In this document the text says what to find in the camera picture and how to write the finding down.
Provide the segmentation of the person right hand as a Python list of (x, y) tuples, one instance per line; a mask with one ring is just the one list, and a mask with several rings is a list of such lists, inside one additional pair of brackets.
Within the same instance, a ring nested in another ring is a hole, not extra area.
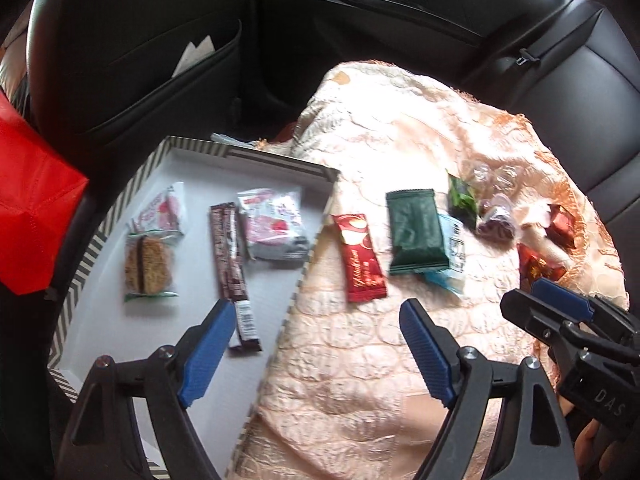
[(639, 478), (639, 404), (633, 396), (597, 388), (558, 400), (568, 426), (574, 412), (589, 416), (574, 441), (579, 478)]

